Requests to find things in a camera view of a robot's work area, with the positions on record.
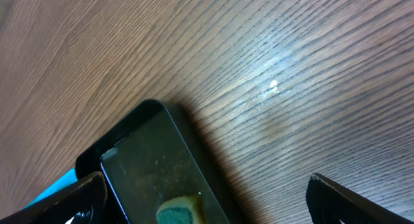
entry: black plastic object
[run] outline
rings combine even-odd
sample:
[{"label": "black plastic object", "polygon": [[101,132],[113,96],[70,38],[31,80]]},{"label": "black plastic object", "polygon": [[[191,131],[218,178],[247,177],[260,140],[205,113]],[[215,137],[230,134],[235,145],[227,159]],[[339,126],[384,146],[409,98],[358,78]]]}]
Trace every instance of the black plastic object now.
[{"label": "black plastic object", "polygon": [[183,108],[145,100],[76,159],[76,176],[103,171],[106,223],[156,223],[158,207],[200,194],[208,223],[244,223]]},{"label": "black plastic object", "polygon": [[0,224],[99,224],[107,200],[104,175],[93,172],[66,188],[0,220]]},{"label": "black plastic object", "polygon": [[306,202],[315,224],[413,224],[320,174],[312,174]]}]

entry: wooden table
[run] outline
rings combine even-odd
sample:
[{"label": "wooden table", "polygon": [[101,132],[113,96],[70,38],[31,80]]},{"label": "wooden table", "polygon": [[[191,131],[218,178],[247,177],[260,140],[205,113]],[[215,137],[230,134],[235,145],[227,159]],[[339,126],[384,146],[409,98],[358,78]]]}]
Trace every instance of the wooden table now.
[{"label": "wooden table", "polygon": [[414,220],[414,0],[13,0],[0,217],[145,98],[182,104],[257,223],[320,172]]}]

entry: wood grain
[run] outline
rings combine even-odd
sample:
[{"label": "wood grain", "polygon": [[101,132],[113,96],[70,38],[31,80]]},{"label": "wood grain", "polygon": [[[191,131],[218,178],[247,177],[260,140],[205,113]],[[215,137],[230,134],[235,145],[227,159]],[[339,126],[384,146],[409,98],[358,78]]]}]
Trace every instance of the wood grain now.
[{"label": "wood grain", "polygon": [[157,98],[253,222],[310,223],[312,172],[414,220],[414,0],[14,0],[5,19],[0,218]]}]

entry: blue object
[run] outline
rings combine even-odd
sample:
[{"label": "blue object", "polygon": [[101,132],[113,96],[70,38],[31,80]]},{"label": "blue object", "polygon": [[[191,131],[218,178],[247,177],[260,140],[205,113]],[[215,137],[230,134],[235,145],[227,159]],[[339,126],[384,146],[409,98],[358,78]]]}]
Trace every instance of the blue object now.
[{"label": "blue object", "polygon": [[26,207],[33,205],[34,203],[52,195],[53,193],[75,183],[78,179],[76,178],[75,169],[72,168],[60,177],[55,183],[52,183],[46,190],[44,190],[40,195],[38,195],[32,202],[30,202]]}]

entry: green sponge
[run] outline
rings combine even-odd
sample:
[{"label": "green sponge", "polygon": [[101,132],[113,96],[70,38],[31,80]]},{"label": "green sponge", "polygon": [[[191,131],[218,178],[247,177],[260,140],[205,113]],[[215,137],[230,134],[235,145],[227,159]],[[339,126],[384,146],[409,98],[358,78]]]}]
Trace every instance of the green sponge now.
[{"label": "green sponge", "polygon": [[158,224],[205,224],[201,198],[182,196],[164,202],[157,211]]}]

